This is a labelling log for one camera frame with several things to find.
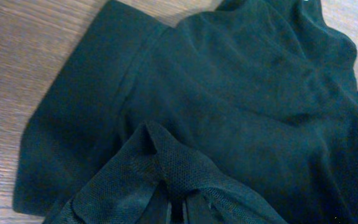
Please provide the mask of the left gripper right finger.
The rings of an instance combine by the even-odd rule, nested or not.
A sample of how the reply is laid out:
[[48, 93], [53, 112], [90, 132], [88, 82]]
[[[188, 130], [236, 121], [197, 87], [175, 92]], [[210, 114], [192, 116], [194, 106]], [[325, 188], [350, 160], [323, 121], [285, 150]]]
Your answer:
[[185, 224], [218, 224], [202, 194], [191, 191], [183, 201], [183, 219]]

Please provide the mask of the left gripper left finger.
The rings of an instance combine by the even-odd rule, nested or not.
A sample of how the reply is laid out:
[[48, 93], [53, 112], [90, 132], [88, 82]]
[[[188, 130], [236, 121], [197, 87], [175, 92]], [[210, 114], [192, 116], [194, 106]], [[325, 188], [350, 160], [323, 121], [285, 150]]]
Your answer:
[[171, 211], [172, 205], [168, 199], [167, 186], [159, 183], [136, 224], [170, 224]]

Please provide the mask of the black t-shirt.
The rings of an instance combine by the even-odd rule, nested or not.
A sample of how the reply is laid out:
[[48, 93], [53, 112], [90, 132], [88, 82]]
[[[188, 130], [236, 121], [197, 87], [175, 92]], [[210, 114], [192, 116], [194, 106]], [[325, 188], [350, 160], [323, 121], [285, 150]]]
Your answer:
[[358, 223], [357, 48], [319, 1], [223, 1], [166, 26], [109, 1], [30, 118], [12, 207], [45, 223]]

